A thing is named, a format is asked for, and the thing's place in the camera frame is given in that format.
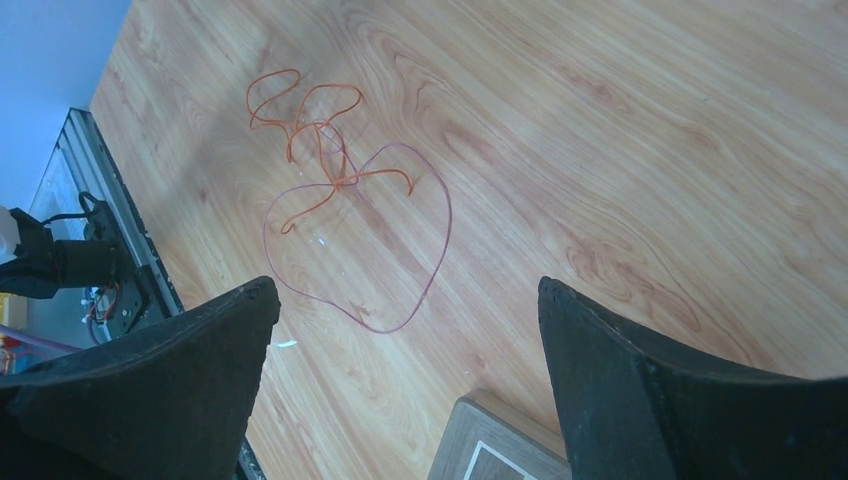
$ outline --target wooden block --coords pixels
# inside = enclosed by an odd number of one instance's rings
[[[483,390],[454,404],[429,480],[571,480],[565,442]]]

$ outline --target orange wire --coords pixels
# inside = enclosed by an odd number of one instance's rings
[[[250,92],[253,90],[253,88],[259,82],[261,82],[262,80],[265,80],[267,78],[270,78],[270,77],[273,77],[273,76],[276,76],[276,75],[286,74],[286,73],[294,73],[297,76],[297,78],[295,79],[295,81],[290,86],[288,86],[284,90],[268,97],[262,103],[260,103],[259,106],[256,107],[255,109],[251,108],[251,106],[250,106]],[[360,103],[362,103],[364,95],[362,94],[362,90],[360,90],[359,88],[357,88],[353,85],[346,84],[346,83],[322,83],[320,85],[316,85],[316,86],[310,88],[309,91],[306,93],[306,95],[303,97],[303,100],[300,101],[300,105],[298,106],[297,114],[294,117],[294,121],[284,121],[284,120],[280,120],[280,119],[272,119],[272,118],[265,118],[265,117],[259,116],[259,111],[263,107],[265,107],[266,105],[273,102],[274,100],[282,97],[283,95],[285,95],[285,94],[291,92],[292,90],[294,90],[295,88],[297,88],[297,86],[300,84],[300,80],[301,80],[301,74],[300,74],[299,70],[294,69],[294,68],[284,68],[282,70],[277,70],[277,71],[274,71],[274,72],[271,72],[271,73],[266,73],[266,74],[258,77],[256,80],[253,80],[252,82],[250,82],[250,85],[248,85],[247,91],[245,92],[245,95],[244,95],[244,103],[245,103],[245,106],[247,107],[248,113],[250,113],[249,126],[250,126],[251,130],[257,130],[257,129],[263,128],[263,127],[278,127],[278,128],[281,128],[285,132],[285,134],[286,134],[286,160],[289,163],[294,162],[294,153],[293,153],[294,139],[301,132],[306,130],[307,128],[311,127],[313,129],[313,131],[315,132],[315,138],[317,139],[317,142],[318,142],[318,161],[321,164],[321,169],[324,171],[324,175],[327,176],[327,180],[330,182],[330,184],[333,187],[333,190],[330,192],[330,194],[327,195],[326,197],[324,197],[323,200],[319,201],[315,205],[313,205],[313,206],[311,206],[311,207],[309,207],[309,208],[307,208],[307,209],[305,209],[305,210],[303,210],[299,213],[292,215],[285,222],[283,222],[282,227],[280,227],[280,233],[285,235],[285,234],[291,232],[292,229],[295,227],[295,224],[294,224],[295,219],[300,218],[300,217],[302,217],[302,216],[304,216],[304,215],[306,215],[310,212],[313,212],[313,211],[321,208],[323,205],[325,205],[327,202],[329,202],[330,199],[332,199],[333,196],[337,192],[339,192],[343,186],[350,185],[347,182],[350,182],[352,180],[357,180],[357,179],[360,179],[360,178],[363,178],[363,177],[368,177],[368,176],[371,176],[371,175],[377,175],[377,174],[382,174],[382,173],[397,173],[397,174],[402,175],[404,177],[404,179],[406,180],[406,183],[407,183],[407,186],[408,186],[407,195],[412,195],[412,187],[413,187],[412,180],[409,178],[409,175],[407,175],[406,172],[404,172],[403,170],[400,170],[398,168],[383,168],[383,169],[379,169],[379,170],[372,170],[370,172],[357,172],[357,173],[354,173],[353,175],[345,175],[345,172],[346,172],[346,169],[347,169],[347,162],[349,160],[349,157],[348,157],[348,154],[347,154],[347,146],[345,145],[344,139],[342,138],[339,130],[332,124],[332,121],[335,120],[336,118],[340,117],[341,115],[344,115],[345,113],[350,112],[351,110],[356,108]],[[350,106],[336,111],[335,113],[330,115],[326,120],[315,120],[315,121],[304,123],[303,125],[301,125],[300,124],[300,121],[301,121],[300,117],[303,114],[303,110],[306,106],[306,101],[309,100],[309,97],[312,96],[313,93],[315,93],[319,90],[329,89],[329,88],[337,88],[337,89],[342,89],[342,90],[353,90],[354,92],[356,92],[356,95],[357,95],[356,101],[353,102]],[[335,134],[338,136],[339,141],[340,141],[340,145],[338,145],[338,146],[339,146],[339,152],[342,154],[342,163],[341,163],[341,166],[339,167],[338,176],[333,176],[330,173],[330,170],[327,167],[327,164],[324,162],[324,149],[323,149],[323,141],[321,140],[321,130],[324,129],[324,128],[327,128],[327,127],[331,128],[335,132]]]

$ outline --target wood grain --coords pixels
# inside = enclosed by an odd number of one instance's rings
[[[509,480],[525,477],[571,480],[571,466],[565,460],[562,437],[545,430],[485,390],[478,389],[459,398],[427,478]]]
[[[848,371],[846,16],[830,0],[136,0],[92,110],[188,306],[269,273],[268,205],[321,179],[285,163],[281,132],[247,128],[261,73],[359,85],[339,125],[359,163],[403,141],[435,164],[454,235],[418,316],[374,336],[282,292],[274,340],[298,343],[271,347],[248,432],[270,478],[424,478],[472,388],[556,429],[542,275],[724,358]],[[287,278],[386,326],[433,266],[445,205],[411,158],[381,162],[414,171],[412,197],[369,179],[371,204],[346,192],[275,234],[307,193],[265,233]]]

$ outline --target black cable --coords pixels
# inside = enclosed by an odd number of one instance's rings
[[[97,338],[97,335],[94,334],[94,320],[89,318],[85,323],[88,324],[88,338],[90,338],[95,345],[102,345],[102,342]]]
[[[93,217],[94,215],[97,214],[97,212],[98,212],[97,203],[99,202],[99,200],[97,200],[94,197],[94,195],[92,195],[88,192],[80,192],[77,199],[79,200],[80,208],[82,208],[83,213],[60,213],[58,215],[53,215],[52,217],[48,218],[47,220],[44,220],[43,222],[41,222],[41,224],[42,225],[49,225],[49,224],[51,224],[51,223],[53,223],[57,220],[73,220],[73,219],[91,218],[91,217]],[[94,208],[91,208],[88,205],[88,202],[86,200],[93,203]]]

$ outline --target metal frame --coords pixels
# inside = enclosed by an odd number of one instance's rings
[[[110,205],[136,265],[149,265],[153,270],[156,287],[162,293],[170,315],[184,312],[185,308],[171,283],[171,277],[168,276],[91,113],[78,109],[68,112],[53,154],[64,157],[78,191],[89,191]],[[239,451],[239,461],[233,478],[266,478],[247,439]]]

